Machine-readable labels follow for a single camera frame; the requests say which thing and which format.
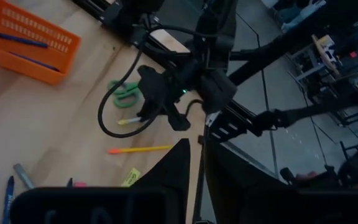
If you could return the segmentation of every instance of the black cable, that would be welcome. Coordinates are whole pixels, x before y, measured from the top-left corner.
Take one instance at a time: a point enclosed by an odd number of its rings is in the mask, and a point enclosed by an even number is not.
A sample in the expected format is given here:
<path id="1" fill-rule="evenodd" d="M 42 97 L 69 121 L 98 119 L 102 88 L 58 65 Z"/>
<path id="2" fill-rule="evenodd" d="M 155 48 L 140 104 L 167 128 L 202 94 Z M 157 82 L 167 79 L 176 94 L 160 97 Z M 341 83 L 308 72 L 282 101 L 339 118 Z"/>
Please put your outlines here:
<path id="1" fill-rule="evenodd" d="M 176 30 L 176 31 L 184 32 L 186 34 L 197 35 L 197 36 L 200 36 L 200 37 L 217 37 L 220 34 L 220 32 L 222 32 L 222 29 L 221 29 L 215 34 L 203 34 L 203 33 L 192 31 L 192 30 L 182 28 L 182 27 L 161 26 L 161 25 L 158 25 L 158 26 L 153 27 L 150 30 L 148 30 L 148 32 L 145 33 L 145 35 L 142 38 L 142 41 L 139 44 L 139 51 L 138 51 L 138 53 L 136 55 L 134 63 L 131 65 L 131 67 L 129 68 L 127 73 L 123 76 L 123 78 L 120 79 L 109 91 L 107 91 L 107 93 L 103 96 L 103 98 L 102 98 L 102 100 L 100 102 L 100 105 L 99 105 L 99 108 L 98 108 L 98 123 L 99 123 L 99 126 L 102 129 L 102 131 L 104 133 L 106 133 L 108 136 L 111 136 L 111 137 L 114 137 L 114 138 L 129 138 L 129 137 L 132 137 L 132 136 L 134 136 L 136 134 L 141 133 L 143 130 L 145 130 L 147 127 L 149 127 L 150 124 L 153 123 L 153 121 L 160 114 L 160 111 L 161 111 L 161 109 L 163 107 L 163 100 L 158 104 L 157 109 L 155 110 L 155 113 L 150 116 L 150 119 L 143 126 L 141 126 L 139 129 L 136 129 L 135 131 L 132 131 L 130 133 L 125 133 L 125 134 L 113 133 L 113 132 L 109 131 L 107 129 L 107 127 L 103 123 L 103 109 L 104 109 L 104 106 L 106 106 L 106 102 L 107 102 L 108 98 L 112 95 L 112 93 L 114 93 L 114 91 L 116 91 L 128 79 L 129 75 L 131 75 L 131 73 L 134 71 L 137 62 L 139 61 L 140 56 L 143 53 L 143 48 L 146 45 L 147 38 L 149 38 L 149 35 L 152 32 L 154 32 L 156 30 L 159 30 L 159 29 Z"/>
<path id="2" fill-rule="evenodd" d="M 189 115 L 191 106 L 193 106 L 193 104 L 195 104 L 195 103 L 199 103 L 202 105 L 204 102 L 199 99 L 191 100 L 190 103 L 187 105 L 187 109 L 186 109 L 186 113 L 185 113 L 186 117 L 187 117 L 187 115 Z"/>

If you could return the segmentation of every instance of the yellow pencil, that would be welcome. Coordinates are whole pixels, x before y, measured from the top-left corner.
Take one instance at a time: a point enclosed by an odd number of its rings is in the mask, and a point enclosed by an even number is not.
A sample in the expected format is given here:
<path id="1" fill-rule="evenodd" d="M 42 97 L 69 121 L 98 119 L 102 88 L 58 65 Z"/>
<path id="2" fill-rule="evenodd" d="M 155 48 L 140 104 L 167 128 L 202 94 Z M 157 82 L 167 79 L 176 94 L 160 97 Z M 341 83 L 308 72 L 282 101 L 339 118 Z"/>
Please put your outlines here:
<path id="1" fill-rule="evenodd" d="M 136 148 L 128 148 L 128 149 L 110 149 L 109 154 L 119 154 L 119 153 L 128 153 L 128 152 L 149 152 L 149 151 L 157 151 L 164 149 L 171 149 L 173 146 L 152 146 L 152 147 L 136 147 Z"/>

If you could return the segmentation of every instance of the gray floor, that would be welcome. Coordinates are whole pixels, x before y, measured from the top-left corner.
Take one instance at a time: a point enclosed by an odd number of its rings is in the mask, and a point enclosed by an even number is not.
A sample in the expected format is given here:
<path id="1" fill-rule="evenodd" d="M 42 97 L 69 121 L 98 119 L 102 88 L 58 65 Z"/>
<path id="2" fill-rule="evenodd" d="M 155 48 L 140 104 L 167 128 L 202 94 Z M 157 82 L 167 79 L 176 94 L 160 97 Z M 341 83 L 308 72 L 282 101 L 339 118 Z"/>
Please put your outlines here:
<path id="1" fill-rule="evenodd" d="M 239 0 L 235 50 L 257 47 L 257 38 L 250 27 L 258 33 L 261 45 L 281 34 L 260 0 Z M 231 63 L 230 72 L 241 65 Z M 254 113 L 272 108 L 287 110 L 310 105 L 287 73 L 288 70 L 294 72 L 285 58 L 277 60 L 264 70 L 266 96 L 262 74 L 259 73 L 239 86 L 234 99 Z M 338 168 L 345 160 L 340 141 L 345 146 L 358 144 L 358 123 L 350 125 L 350 128 L 341 128 L 328 114 L 323 114 L 301 120 L 288 129 L 266 132 L 260 138 L 243 134 L 232 139 L 231 143 L 274 174 L 284 167 L 289 167 L 294 174 L 307 174 L 325 171 L 325 164 Z M 215 222 L 206 184 L 201 217 Z"/>

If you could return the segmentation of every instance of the blue pen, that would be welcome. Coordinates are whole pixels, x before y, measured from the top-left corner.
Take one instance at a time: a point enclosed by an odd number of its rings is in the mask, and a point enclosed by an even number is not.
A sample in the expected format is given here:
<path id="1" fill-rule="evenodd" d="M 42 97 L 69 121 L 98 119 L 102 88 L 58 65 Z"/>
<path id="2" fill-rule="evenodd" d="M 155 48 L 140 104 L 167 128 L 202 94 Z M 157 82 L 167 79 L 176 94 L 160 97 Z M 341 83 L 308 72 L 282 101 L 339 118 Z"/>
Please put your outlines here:
<path id="1" fill-rule="evenodd" d="M 16 42 L 20 42 L 22 44 L 34 45 L 34 46 L 37 46 L 37 47 L 43 47 L 43 48 L 48 47 L 48 44 L 46 44 L 46 43 L 39 42 L 39 41 L 34 41 L 34 40 L 29 40 L 29 39 L 25 39 L 25 38 L 21 38 L 21 37 L 15 37 L 15 36 L 9 35 L 9 34 L 0 33 L 0 38 L 6 39 L 6 40 L 13 40 L 13 41 L 16 41 Z"/>
<path id="2" fill-rule="evenodd" d="M 16 56 L 18 56 L 18 57 L 21 57 L 21 58 L 23 58 L 23 59 L 29 60 L 29 61 L 31 61 L 31 62 L 37 63 L 37 64 L 39 64 L 39 65 L 42 65 L 42 66 L 44 66 L 44 67 L 47 67 L 47 68 L 49 68 L 49 69 L 52 69 L 52 70 L 54 70 L 54 71 L 56 71 L 56 72 L 59 72 L 59 69 L 57 69 L 57 68 L 55 68 L 55 67 L 53 67 L 53 66 L 51 66 L 51 65 L 47 65 L 46 63 L 39 62 L 39 61 L 37 61 L 37 60 L 31 59 L 31 58 L 26 57 L 26 56 L 23 56 L 23 55 L 15 54 L 15 53 L 13 53 L 13 52 L 10 52 L 10 53 L 13 54 L 13 55 L 16 55 Z"/>
<path id="3" fill-rule="evenodd" d="M 2 224 L 9 224 L 9 212 L 11 211 L 11 203 L 13 200 L 13 188 L 15 181 L 13 176 L 7 181 L 6 195 L 5 195 L 5 205 L 4 205 L 4 216 L 2 218 Z"/>

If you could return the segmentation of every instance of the orange plastic basket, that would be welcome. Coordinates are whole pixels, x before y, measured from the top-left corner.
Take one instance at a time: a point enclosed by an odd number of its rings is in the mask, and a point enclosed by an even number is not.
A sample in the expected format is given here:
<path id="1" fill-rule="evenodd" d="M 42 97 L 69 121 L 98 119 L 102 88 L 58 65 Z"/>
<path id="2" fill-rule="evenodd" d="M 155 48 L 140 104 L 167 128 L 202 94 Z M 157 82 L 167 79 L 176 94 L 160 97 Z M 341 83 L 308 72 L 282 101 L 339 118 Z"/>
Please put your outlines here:
<path id="1" fill-rule="evenodd" d="M 78 36 L 3 0 L 0 33 L 48 44 L 41 48 L 0 38 L 0 66 L 53 85 L 68 75 L 81 42 Z"/>

